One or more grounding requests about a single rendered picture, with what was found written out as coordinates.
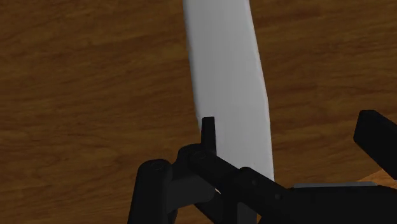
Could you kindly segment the white long curved object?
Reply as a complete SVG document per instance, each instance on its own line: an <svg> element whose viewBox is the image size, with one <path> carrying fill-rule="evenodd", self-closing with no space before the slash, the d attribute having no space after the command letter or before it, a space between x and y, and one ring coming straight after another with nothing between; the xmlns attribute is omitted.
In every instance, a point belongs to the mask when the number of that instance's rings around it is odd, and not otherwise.
<svg viewBox="0 0 397 224"><path fill-rule="evenodd" d="M198 120L213 117L216 152L275 179L270 108L250 0L183 0Z"/></svg>

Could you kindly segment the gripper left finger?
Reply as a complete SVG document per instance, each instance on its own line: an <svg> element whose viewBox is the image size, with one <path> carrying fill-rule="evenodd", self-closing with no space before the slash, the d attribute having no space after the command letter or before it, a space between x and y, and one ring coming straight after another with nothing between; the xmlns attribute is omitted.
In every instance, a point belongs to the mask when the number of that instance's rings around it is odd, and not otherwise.
<svg viewBox="0 0 397 224"><path fill-rule="evenodd" d="M142 163L127 224L175 224L178 210L194 205L213 224L289 224L286 189L248 167L216 154L216 126L204 117L201 142L182 147L177 159Z"/></svg>

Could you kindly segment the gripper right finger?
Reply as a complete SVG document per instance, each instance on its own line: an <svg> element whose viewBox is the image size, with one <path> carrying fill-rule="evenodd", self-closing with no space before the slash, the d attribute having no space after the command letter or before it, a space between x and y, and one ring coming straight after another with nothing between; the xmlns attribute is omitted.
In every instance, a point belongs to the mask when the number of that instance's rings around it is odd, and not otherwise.
<svg viewBox="0 0 397 224"><path fill-rule="evenodd" d="M397 181L397 123L376 110L361 110L353 140L379 167Z"/></svg>

